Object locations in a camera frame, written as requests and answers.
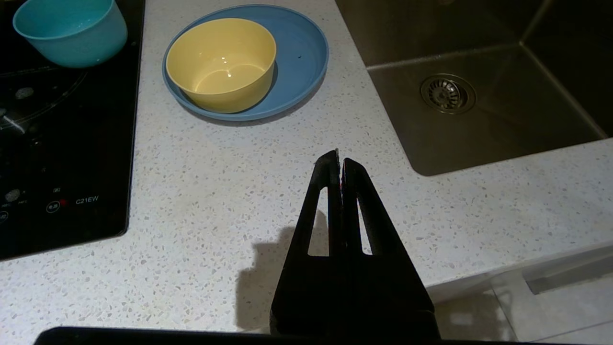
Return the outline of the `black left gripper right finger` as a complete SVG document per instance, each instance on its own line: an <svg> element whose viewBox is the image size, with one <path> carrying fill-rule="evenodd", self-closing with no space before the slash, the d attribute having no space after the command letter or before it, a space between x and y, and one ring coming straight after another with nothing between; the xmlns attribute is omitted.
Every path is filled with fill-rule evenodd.
<svg viewBox="0 0 613 345"><path fill-rule="evenodd" d="M435 308L366 169L343 163L350 320L362 336L438 339Z"/></svg>

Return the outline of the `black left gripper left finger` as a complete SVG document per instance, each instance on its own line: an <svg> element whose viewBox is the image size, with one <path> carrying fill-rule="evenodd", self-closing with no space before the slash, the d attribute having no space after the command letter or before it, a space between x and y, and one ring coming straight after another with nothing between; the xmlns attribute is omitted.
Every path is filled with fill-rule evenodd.
<svg viewBox="0 0 613 345"><path fill-rule="evenodd" d="M328 189L327 257L308 254L319 195ZM347 239L337 150L315 163L270 309L275 335L340 337L350 331Z"/></svg>

